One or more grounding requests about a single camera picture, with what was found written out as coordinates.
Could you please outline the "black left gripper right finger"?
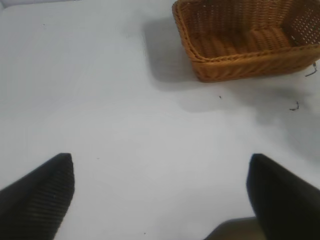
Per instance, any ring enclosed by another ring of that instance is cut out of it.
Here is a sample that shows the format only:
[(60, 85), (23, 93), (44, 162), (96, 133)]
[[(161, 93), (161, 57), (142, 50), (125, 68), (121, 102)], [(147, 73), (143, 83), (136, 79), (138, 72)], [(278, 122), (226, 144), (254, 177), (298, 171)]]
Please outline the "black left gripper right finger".
[(318, 240), (320, 191), (271, 158), (252, 155), (246, 189), (268, 240)]

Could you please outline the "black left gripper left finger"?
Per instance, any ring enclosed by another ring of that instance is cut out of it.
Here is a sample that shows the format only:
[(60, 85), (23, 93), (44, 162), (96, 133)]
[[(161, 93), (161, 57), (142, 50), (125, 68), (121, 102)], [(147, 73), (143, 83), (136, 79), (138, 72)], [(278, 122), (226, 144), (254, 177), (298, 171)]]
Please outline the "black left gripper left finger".
[(75, 192), (72, 155), (59, 153), (0, 191), (2, 240), (52, 240)]

